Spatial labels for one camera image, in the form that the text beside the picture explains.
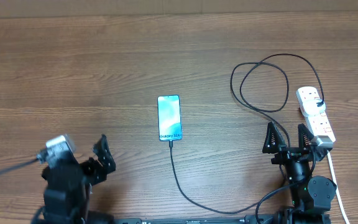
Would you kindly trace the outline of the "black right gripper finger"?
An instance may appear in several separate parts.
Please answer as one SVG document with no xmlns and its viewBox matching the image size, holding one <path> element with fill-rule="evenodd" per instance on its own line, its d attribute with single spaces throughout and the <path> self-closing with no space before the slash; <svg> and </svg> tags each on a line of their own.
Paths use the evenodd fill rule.
<svg viewBox="0 0 358 224">
<path fill-rule="evenodd" d="M 310 146 L 311 140 L 314 138 L 314 135 L 310 130 L 303 124 L 298 125 L 298 145 L 299 146 Z"/>
<path fill-rule="evenodd" d="M 280 152 L 286 148 L 286 146 L 285 140 L 278 131 L 275 123 L 269 122 L 262 152 Z"/>
</svg>

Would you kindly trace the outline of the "Samsung Galaxy smartphone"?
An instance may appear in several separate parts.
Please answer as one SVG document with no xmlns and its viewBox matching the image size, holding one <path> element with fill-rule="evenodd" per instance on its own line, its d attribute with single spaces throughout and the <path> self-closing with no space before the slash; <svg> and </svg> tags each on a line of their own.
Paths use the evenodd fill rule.
<svg viewBox="0 0 358 224">
<path fill-rule="evenodd" d="M 176 141 L 183 137 L 178 95 L 157 98 L 158 136 L 161 141 Z"/>
</svg>

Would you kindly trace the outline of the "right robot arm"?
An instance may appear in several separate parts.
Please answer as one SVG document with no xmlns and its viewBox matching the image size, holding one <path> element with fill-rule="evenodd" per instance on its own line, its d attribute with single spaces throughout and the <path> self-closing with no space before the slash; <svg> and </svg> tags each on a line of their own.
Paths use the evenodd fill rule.
<svg viewBox="0 0 358 224">
<path fill-rule="evenodd" d="M 330 223 L 326 212 L 336 195 L 337 185 L 333 180 L 313 175 L 316 163 L 322 161 L 333 149 L 328 136 L 314 136 L 304 124 L 298 125 L 298 146 L 287 146 L 276 125 L 270 122 L 262 152 L 273 154 L 271 163 L 284 168 L 288 184 L 266 196 L 257 204 L 257 223 Z M 273 215 L 259 215 L 261 204 L 284 190 L 289 190 L 292 206 L 283 207 Z"/>
</svg>

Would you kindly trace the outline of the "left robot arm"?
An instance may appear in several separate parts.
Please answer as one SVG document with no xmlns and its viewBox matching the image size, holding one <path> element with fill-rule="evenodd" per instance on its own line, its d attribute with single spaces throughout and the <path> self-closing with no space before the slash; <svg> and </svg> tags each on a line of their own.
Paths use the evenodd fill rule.
<svg viewBox="0 0 358 224">
<path fill-rule="evenodd" d="M 116 170 L 106 135 L 93 146 L 96 159 L 90 157 L 79 163 L 75 150 L 74 142 L 64 134 L 47 141 L 46 148 L 37 155 L 41 163 L 48 164 L 42 171 L 47 186 L 44 206 L 32 223 L 114 223 L 112 215 L 90 210 L 92 187 Z"/>
</svg>

